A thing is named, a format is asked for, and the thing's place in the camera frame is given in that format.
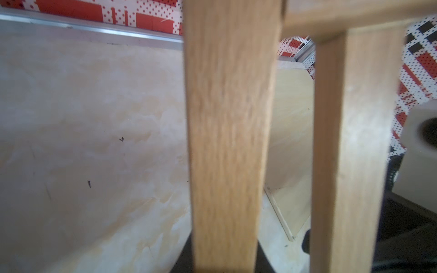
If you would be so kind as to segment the plywood board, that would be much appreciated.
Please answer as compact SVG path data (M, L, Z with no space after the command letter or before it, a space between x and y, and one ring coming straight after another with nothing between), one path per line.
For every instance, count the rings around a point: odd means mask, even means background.
M278 62L265 192L290 241L311 215L314 80L302 63Z

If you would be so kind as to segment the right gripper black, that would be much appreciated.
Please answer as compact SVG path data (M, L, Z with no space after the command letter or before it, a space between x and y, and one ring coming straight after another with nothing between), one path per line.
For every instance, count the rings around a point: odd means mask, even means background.
M434 273L437 215L394 194L337 192L314 209L302 250L312 273Z

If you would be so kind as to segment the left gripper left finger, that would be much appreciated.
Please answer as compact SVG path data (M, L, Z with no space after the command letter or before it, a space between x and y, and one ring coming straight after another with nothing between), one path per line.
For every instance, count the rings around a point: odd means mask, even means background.
M182 252L170 273L193 273L192 234L190 233Z

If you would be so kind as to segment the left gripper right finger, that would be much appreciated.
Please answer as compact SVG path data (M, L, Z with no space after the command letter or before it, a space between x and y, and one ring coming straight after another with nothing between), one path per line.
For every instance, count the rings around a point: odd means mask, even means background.
M257 245L256 273L275 273L274 268L267 259L260 242L258 242Z

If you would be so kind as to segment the wooden easel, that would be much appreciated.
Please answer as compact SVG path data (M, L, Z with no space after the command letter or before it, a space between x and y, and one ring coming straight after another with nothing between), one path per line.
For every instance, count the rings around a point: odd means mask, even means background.
M311 220L310 271L369 273L407 24L435 1L185 1L192 270L269 269L261 196Z

